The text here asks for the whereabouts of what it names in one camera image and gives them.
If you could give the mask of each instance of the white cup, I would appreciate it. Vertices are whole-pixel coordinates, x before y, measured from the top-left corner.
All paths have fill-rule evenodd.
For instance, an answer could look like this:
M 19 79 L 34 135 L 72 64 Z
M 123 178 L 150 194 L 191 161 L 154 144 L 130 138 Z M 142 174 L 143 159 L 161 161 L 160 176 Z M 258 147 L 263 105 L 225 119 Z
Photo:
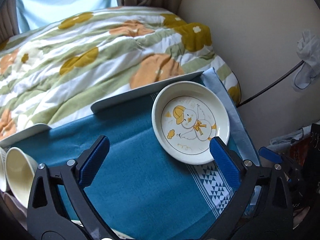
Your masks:
M 9 185 L 7 182 L 7 177 L 5 175 L 5 157 L 6 157 L 7 153 L 5 152 L 4 149 L 0 148 L 0 190 L 2 192 L 6 192 L 9 191 Z
M 37 167 L 37 162 L 19 148 L 13 147 L 7 152 L 5 159 L 7 181 L 12 193 L 25 208 L 28 208 L 32 181 Z

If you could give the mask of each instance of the black cable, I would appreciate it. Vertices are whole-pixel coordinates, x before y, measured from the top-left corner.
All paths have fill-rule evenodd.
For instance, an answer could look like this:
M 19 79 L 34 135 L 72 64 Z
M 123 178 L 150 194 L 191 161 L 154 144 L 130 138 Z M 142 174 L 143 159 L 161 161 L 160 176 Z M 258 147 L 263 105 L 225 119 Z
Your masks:
M 286 77 L 288 77 L 289 75 L 291 75 L 293 72 L 295 72 L 299 67 L 302 66 L 302 64 L 304 63 L 304 61 L 300 61 L 294 68 L 292 68 L 290 71 L 288 71 L 285 75 L 283 75 L 281 78 L 279 78 L 277 81 L 273 82 L 270 86 L 266 87 L 265 89 L 261 90 L 259 93 L 255 94 L 254 96 L 248 98 L 247 100 L 243 101 L 242 103 L 240 103 L 237 107 L 243 106 L 246 103 L 249 103 L 250 101 L 254 100 L 256 97 L 262 95 L 264 92 L 268 91 L 270 88 L 274 87 L 276 84 L 278 84 L 279 82 L 281 82 L 282 80 L 284 80 Z

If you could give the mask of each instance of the white plastic board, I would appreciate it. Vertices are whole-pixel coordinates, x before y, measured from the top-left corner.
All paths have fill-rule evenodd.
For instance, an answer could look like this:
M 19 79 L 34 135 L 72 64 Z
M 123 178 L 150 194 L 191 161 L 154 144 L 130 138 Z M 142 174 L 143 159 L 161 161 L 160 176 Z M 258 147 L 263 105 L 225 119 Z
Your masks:
M 21 141 L 21 140 L 28 138 L 30 136 L 33 136 L 37 133 L 41 133 L 43 131 L 47 131 L 50 129 L 51 129 L 51 127 L 47 124 L 37 123 L 37 124 L 27 128 L 25 130 L 22 130 L 22 131 L 17 132 L 13 135 L 10 135 L 7 138 L 4 138 L 3 140 L 0 141 L 0 147 L 2 149 L 4 149 L 4 148 L 11 146 L 12 144 L 14 144 L 18 141 Z
M 197 76 L 200 76 L 202 73 L 203 73 L 203 71 L 197 71 L 197 72 L 193 72 L 190 74 L 185 74 L 185 75 L 169 78 L 169 79 L 162 80 L 162 81 L 159 81 L 156 83 L 152 83 L 152 84 L 149 84 L 149 85 L 146 85 L 143 87 L 129 90 L 127 92 L 124 92 L 124 93 L 116 95 L 116 96 L 102 99 L 100 101 L 95 102 L 91 106 L 91 111 L 95 114 L 95 113 L 97 113 L 107 107 L 114 106 L 114 105 L 120 104 L 122 102 L 131 100 L 134 98 L 138 98 L 138 97 L 142 97 L 142 96 L 145 96 L 148 94 L 159 92 L 161 89 L 163 89 L 167 85 L 170 85 L 174 82 L 189 81 Z

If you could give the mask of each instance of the ceramic plate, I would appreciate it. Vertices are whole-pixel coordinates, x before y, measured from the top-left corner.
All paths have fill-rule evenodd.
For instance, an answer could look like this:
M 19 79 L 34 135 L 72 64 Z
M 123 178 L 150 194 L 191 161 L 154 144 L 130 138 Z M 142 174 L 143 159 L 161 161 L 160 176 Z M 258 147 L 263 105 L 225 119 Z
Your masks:
M 189 81 L 161 90 L 152 107 L 152 126 L 167 153 L 193 165 L 213 160 L 211 138 L 219 136 L 227 144 L 230 135 L 228 114 L 219 98 Z

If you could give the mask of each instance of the metal screw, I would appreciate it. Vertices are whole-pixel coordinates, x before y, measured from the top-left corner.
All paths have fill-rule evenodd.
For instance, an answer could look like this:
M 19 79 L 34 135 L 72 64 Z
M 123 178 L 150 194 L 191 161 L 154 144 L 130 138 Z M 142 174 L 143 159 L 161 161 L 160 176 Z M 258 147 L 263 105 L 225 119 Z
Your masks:
M 76 163 L 75 160 L 68 160 L 68 161 L 67 161 L 67 165 L 68 165 L 68 166 L 72 166 L 72 165 L 74 165 L 75 163 Z
M 39 169 L 39 170 L 42 170 L 44 167 L 45 167 L 45 164 L 44 164 L 44 163 L 40 163 L 40 164 L 38 165 L 38 169 Z
M 247 166 L 247 167 L 250 167 L 250 166 L 252 166 L 252 161 L 245 160 L 244 161 L 244 165 Z
M 275 168 L 276 168 L 276 170 L 281 170 L 281 166 L 280 166 L 280 164 L 275 164 Z

